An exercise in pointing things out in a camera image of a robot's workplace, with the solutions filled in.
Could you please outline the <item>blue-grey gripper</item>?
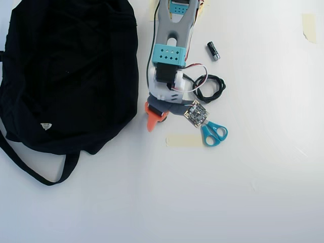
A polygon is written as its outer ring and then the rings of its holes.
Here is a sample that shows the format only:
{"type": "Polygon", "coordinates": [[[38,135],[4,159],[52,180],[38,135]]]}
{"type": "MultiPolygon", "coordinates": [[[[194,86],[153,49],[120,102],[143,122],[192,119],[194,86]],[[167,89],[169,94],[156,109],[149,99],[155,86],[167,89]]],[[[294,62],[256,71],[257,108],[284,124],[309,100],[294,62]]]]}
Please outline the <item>blue-grey gripper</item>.
{"type": "Polygon", "coordinates": [[[147,130],[152,132],[157,123],[165,120],[165,115],[167,116],[168,112],[174,115],[183,115],[192,104],[193,101],[190,100],[184,100],[181,103],[158,100],[150,94],[145,103],[145,112],[148,115],[147,130]]]}

